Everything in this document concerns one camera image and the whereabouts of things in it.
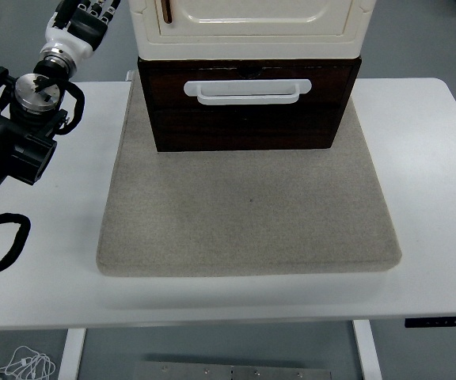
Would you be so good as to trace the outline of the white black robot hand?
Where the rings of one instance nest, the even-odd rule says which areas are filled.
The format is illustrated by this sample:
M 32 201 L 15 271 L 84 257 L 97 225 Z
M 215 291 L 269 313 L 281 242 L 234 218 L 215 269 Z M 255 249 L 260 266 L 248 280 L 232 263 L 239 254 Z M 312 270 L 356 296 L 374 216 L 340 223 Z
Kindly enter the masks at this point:
M 100 46 L 120 1 L 60 1 L 47 23 L 40 56 L 80 63 Z

